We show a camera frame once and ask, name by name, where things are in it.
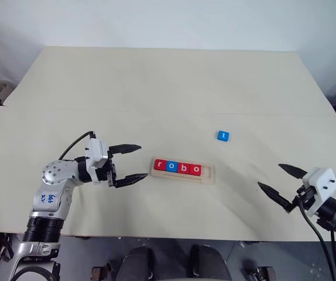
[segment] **white table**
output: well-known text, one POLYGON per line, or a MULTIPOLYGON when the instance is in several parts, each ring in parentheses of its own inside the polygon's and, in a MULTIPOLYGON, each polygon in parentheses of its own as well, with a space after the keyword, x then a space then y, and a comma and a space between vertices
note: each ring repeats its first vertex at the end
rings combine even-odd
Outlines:
POLYGON ((293 53, 47 47, 5 105, 0 231, 25 230, 42 167, 95 130, 109 145, 143 147, 114 157, 118 177, 165 156, 212 163, 215 184, 88 183, 74 192, 63 234, 316 240, 298 210, 286 214, 256 184, 292 199, 300 181, 277 164, 336 174, 335 113, 293 53))

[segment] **white wall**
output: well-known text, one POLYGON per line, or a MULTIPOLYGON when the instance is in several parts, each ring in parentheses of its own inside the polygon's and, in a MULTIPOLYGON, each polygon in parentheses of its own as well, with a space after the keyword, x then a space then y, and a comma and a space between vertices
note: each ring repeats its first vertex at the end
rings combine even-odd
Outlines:
POLYGON ((295 50, 336 95, 336 0, 0 0, 0 79, 46 44, 295 50))

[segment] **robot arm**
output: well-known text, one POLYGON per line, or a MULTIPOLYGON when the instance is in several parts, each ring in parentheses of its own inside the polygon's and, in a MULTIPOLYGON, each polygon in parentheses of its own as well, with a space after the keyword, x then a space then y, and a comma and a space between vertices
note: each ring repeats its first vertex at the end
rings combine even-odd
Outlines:
POLYGON ((8 280, 23 280, 26 272, 36 272, 48 277, 48 280, 58 280, 60 265, 52 259, 59 254, 60 231, 69 212, 73 189, 90 181, 95 184, 107 181, 110 187, 122 187, 144 179, 148 174, 133 174, 117 180, 112 163, 114 154, 129 153, 140 148, 138 145, 108 148, 92 132, 85 156, 74 160, 62 160, 60 157, 60 160, 46 165, 8 280))
POLYGON ((279 164, 279 166, 297 179, 302 179, 303 185, 297 190, 292 202, 283 198, 279 192, 263 183, 258 183, 266 195, 281 205, 290 213, 302 202, 307 215, 316 215, 317 223, 324 229, 336 232, 336 199, 331 195, 336 189, 336 179, 332 169, 314 168, 309 172, 291 165, 279 164))

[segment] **tabletop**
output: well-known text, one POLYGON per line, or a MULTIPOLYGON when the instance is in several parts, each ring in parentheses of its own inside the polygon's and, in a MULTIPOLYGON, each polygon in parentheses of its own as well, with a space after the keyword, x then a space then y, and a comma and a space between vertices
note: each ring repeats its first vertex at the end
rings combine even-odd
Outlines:
POLYGON ((316 240, 298 210, 286 214, 257 185, 292 199, 300 181, 279 163, 336 174, 335 112, 294 53, 46 47, 0 107, 0 231, 25 230, 42 168, 89 130, 142 146, 114 157, 118 177, 160 156, 209 163, 215 181, 87 183, 62 234, 316 240))

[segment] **floor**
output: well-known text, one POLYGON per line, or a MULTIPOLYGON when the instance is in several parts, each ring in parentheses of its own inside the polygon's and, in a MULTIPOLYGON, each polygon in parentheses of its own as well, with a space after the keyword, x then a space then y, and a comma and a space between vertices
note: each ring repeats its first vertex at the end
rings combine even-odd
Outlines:
MULTIPOLYGON (((13 238, 18 247, 21 235, 13 238)), ((212 241, 156 238, 89 238, 62 237, 59 257, 61 280, 90 280, 93 266, 109 261, 121 262, 133 248, 147 246, 154 252, 156 279, 179 277, 194 244, 217 249, 226 261, 233 280, 245 280, 242 265, 254 262, 258 266, 273 266, 277 280, 331 280, 319 242, 263 242, 251 245, 239 241, 212 241)), ((12 262, 0 261, 0 281, 6 280, 12 262)))

